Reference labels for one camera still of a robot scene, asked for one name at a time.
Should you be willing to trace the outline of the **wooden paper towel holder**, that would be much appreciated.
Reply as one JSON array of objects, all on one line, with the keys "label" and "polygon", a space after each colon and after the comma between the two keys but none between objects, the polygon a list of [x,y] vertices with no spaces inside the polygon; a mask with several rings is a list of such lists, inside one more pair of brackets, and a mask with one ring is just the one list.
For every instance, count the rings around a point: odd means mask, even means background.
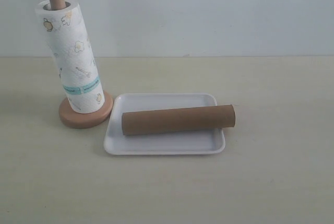
[{"label": "wooden paper towel holder", "polygon": [[[66,8],[66,0],[48,0],[51,4],[52,10],[61,10]],[[88,113],[88,114],[81,114],[75,112],[70,103],[65,97],[65,99],[60,103],[58,114],[59,118],[61,119],[62,123],[66,126],[72,128],[90,128],[96,125],[99,125],[107,117],[110,115],[113,106],[113,99],[112,96],[103,90],[105,103],[103,106],[96,112]]]}]

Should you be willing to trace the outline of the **white rectangular plastic tray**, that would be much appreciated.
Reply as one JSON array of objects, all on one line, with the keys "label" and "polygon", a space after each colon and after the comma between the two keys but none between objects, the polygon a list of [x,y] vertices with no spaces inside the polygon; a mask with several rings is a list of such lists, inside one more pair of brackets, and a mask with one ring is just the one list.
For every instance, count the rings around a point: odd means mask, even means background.
[{"label": "white rectangular plastic tray", "polygon": [[215,106],[207,93],[125,93],[113,103],[104,139],[111,155],[209,155],[225,148],[222,129],[178,132],[158,135],[125,136],[122,114],[125,112]]}]

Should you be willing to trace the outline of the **brown cardboard tube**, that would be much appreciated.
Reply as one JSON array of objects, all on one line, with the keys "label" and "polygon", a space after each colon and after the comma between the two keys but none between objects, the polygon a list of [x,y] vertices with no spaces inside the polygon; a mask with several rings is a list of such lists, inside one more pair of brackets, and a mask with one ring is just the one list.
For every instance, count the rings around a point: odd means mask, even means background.
[{"label": "brown cardboard tube", "polygon": [[126,136],[162,134],[234,127],[232,105],[126,112],[122,131]]}]

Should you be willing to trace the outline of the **printed white paper towel roll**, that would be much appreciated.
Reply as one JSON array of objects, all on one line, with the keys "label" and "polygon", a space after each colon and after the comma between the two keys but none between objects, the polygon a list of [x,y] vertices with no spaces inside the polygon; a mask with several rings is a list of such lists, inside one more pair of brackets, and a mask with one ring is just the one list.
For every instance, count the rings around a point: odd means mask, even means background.
[{"label": "printed white paper towel roll", "polygon": [[48,0],[40,2],[35,8],[38,25],[71,108],[93,113],[105,103],[104,92],[80,6],[76,0],[65,4],[64,9],[52,10]]}]

